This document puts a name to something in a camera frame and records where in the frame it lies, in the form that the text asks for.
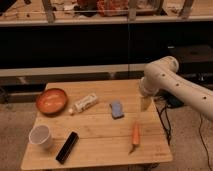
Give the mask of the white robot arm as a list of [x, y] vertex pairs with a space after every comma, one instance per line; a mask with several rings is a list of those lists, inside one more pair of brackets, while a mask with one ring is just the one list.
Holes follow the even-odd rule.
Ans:
[[166, 90], [213, 122], [213, 91], [177, 75], [179, 63], [166, 56], [145, 65], [139, 87], [143, 97]]

